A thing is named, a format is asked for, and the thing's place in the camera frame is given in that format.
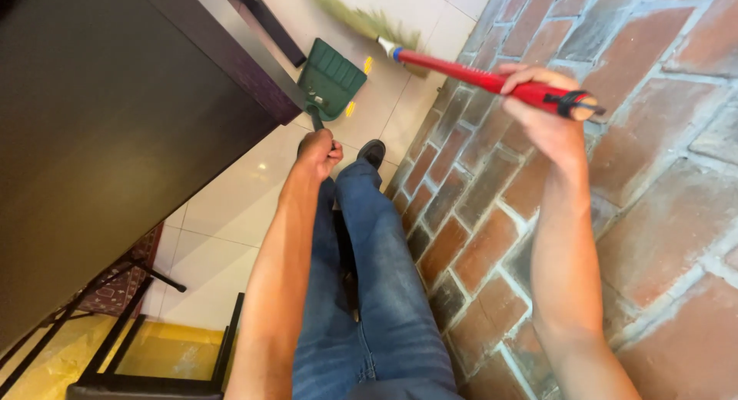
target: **broom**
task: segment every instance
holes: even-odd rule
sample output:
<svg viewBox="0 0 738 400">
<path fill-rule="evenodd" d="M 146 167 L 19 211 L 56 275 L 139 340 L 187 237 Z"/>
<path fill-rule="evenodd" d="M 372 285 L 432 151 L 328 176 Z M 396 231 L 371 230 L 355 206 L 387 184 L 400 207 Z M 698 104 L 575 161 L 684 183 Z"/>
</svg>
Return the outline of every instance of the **broom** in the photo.
<svg viewBox="0 0 738 400">
<path fill-rule="evenodd" d="M 341 0 L 315 1 L 327 14 L 360 35 L 378 42 L 387 56 L 404 64 L 412 74 L 425 78 L 428 76 L 428 69 L 431 69 L 481 87 L 490 93 L 500 94 L 506 75 L 477 70 L 415 52 L 420 45 L 420 32 L 406 35 L 401 24 L 397 27 L 390 25 L 384 12 L 351 9 Z M 597 100 L 584 90 L 566 91 L 548 84 L 529 82 L 518 84 L 509 95 L 541 110 L 580 121 L 587 120 L 595 114 L 603 115 L 605 112 L 603 107 L 597 105 Z"/>
</svg>

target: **leg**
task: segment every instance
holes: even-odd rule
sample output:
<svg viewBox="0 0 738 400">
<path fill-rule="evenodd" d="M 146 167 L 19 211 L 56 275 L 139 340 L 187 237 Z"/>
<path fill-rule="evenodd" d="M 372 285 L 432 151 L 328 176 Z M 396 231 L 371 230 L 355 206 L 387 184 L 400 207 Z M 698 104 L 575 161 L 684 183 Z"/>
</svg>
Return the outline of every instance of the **leg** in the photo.
<svg viewBox="0 0 738 400">
<path fill-rule="evenodd" d="M 313 230 L 308 294 L 292 368 L 295 400 L 340 400 L 356 384 L 361 350 L 358 327 L 347 311 L 340 281 L 332 208 L 335 183 L 320 186 Z"/>
<path fill-rule="evenodd" d="M 337 197 L 354 246 L 362 329 L 378 380 L 429 378 L 449 390 L 449 356 L 407 249 L 400 217 L 379 192 L 364 158 L 337 178 Z"/>
</svg>

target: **red broom handle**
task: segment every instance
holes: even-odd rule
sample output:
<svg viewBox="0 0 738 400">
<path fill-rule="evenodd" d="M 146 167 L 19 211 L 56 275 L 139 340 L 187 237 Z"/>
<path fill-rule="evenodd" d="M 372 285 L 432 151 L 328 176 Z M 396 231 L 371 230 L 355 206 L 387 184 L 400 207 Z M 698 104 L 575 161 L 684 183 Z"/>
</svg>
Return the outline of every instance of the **red broom handle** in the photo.
<svg viewBox="0 0 738 400">
<path fill-rule="evenodd" d="M 420 65 L 422 67 L 438 71 L 439 73 L 446 74 L 447 76 L 456 78 L 462 82 L 482 87 L 490 93 L 500 94 L 500 90 L 502 90 L 503 84 L 505 84 L 505 80 L 507 79 L 506 75 L 478 70 L 455 62 L 433 58 L 429 55 L 420 54 L 415 51 L 405 49 L 398 49 L 397 51 L 398 52 L 394 53 L 394 56 L 395 60 L 398 62 L 409 62 L 414 65 Z M 544 102 L 544 98 L 546 98 L 547 95 L 558 96 L 560 98 L 567 93 L 569 93 L 567 90 L 552 87 L 548 84 L 529 82 L 515 86 L 510 95 L 530 104 L 533 107 L 537 107 L 554 114 L 559 114 L 558 102 L 552 102 L 550 100 L 548 102 Z M 575 99 L 575 102 L 588 96 L 589 95 L 586 93 L 581 94 Z"/>
</svg>

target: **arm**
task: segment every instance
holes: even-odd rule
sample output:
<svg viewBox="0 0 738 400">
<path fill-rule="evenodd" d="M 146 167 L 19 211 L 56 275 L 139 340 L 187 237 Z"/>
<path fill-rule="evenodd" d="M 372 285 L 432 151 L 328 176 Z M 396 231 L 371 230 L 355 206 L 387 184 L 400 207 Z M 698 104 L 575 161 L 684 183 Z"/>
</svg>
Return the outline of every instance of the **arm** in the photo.
<svg viewBox="0 0 738 400">
<path fill-rule="evenodd" d="M 537 81 L 578 89 L 562 75 L 523 65 L 503 87 Z M 531 261 L 533 324 L 564 397 L 569 400 L 640 399 L 602 333 L 602 290 L 590 221 L 582 122 L 507 98 L 503 107 L 550 161 Z"/>
<path fill-rule="evenodd" d="M 226 400 L 292 396 L 292 362 L 303 325 L 318 190 L 343 152 L 329 130 L 303 141 L 256 256 Z"/>
</svg>

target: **green dustpan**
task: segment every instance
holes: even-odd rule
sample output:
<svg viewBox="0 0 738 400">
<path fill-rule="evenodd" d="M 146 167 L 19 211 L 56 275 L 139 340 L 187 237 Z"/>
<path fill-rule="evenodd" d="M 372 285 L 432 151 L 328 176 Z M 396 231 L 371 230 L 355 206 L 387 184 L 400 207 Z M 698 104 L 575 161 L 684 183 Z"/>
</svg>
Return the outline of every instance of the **green dustpan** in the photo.
<svg viewBox="0 0 738 400">
<path fill-rule="evenodd" d="M 305 111 L 312 116 L 313 125 L 336 120 L 365 81 L 366 74 L 356 65 L 316 38 L 298 79 L 298 86 L 306 93 Z"/>
</svg>

